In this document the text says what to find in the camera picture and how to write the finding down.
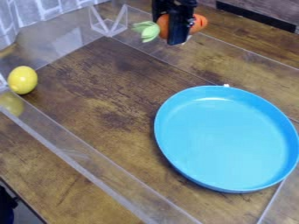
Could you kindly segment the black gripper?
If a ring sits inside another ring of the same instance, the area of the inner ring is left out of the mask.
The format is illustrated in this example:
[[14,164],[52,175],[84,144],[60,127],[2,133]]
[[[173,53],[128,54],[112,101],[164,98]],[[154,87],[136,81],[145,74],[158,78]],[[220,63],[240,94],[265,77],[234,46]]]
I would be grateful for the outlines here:
[[168,38],[169,46],[185,42],[189,30],[194,24],[193,9],[197,7],[197,0],[152,0],[152,18],[169,13]]

